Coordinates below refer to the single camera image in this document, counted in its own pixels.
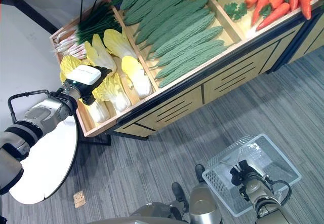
leafy green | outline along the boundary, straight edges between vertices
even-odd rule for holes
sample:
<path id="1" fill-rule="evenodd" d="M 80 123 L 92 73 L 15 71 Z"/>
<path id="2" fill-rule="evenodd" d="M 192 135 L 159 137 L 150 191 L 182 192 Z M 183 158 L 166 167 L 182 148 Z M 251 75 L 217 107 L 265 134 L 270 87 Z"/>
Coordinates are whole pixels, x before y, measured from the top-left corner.
<path id="1" fill-rule="evenodd" d="M 225 4 L 224 10 L 228 14 L 228 16 L 232 19 L 237 8 L 237 3 L 230 3 L 230 4 Z"/>
<path id="2" fill-rule="evenodd" d="M 272 11 L 271 5 L 266 5 L 262 8 L 259 14 L 263 16 L 263 19 L 265 19 L 271 14 L 271 11 Z"/>
<path id="3" fill-rule="evenodd" d="M 237 3 L 225 4 L 224 10 L 232 20 L 239 20 L 248 13 L 246 3 L 239 5 Z"/>

black stand leg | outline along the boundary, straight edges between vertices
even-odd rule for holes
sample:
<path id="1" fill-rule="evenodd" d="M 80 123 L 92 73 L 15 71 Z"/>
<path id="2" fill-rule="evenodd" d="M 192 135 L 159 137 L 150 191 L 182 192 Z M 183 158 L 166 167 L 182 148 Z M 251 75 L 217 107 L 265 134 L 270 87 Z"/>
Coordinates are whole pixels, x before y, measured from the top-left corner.
<path id="1" fill-rule="evenodd" d="M 95 137 L 85 137 L 77 117 L 74 116 L 74 118 L 77 125 L 78 143 L 111 146 L 111 135 L 103 132 Z"/>

transparent plastic basket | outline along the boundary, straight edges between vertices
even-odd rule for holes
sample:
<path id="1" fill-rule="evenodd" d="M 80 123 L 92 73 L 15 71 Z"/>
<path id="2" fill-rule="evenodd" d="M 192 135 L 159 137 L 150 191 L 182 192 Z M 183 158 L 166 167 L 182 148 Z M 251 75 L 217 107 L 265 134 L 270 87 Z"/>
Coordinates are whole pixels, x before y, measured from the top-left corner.
<path id="1" fill-rule="evenodd" d="M 237 162 L 247 160 L 253 163 L 259 172 L 270 176 L 271 180 L 284 180 L 290 185 L 301 179 L 301 174 L 282 153 L 282 151 L 265 134 L 258 136 L 244 136 L 207 162 L 207 169 L 202 177 L 211 190 L 222 201 L 226 208 L 235 217 L 252 209 L 240 194 L 239 188 L 231 183 L 229 173 Z M 287 189 L 283 184 L 273 186 L 277 198 Z"/>

